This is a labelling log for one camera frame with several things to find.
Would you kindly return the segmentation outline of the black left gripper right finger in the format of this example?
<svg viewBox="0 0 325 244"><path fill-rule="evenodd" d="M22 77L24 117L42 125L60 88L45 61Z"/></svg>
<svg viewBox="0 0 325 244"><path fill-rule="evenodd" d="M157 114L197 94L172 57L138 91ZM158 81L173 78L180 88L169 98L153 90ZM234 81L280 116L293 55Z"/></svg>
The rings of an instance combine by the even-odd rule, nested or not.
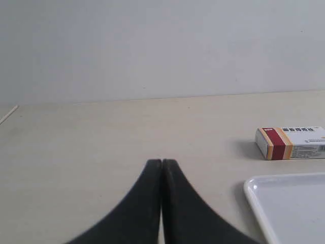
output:
<svg viewBox="0 0 325 244"><path fill-rule="evenodd" d="M217 214L195 191L178 162L162 162L165 243L257 243Z"/></svg>

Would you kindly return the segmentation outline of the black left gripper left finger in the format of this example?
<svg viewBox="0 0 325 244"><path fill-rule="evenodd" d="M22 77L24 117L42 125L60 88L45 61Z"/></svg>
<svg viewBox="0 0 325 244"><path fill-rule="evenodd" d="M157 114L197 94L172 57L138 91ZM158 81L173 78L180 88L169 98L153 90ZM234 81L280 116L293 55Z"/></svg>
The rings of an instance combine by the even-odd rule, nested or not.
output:
<svg viewBox="0 0 325 244"><path fill-rule="evenodd" d="M158 243L162 161L150 159L126 196L68 243Z"/></svg>

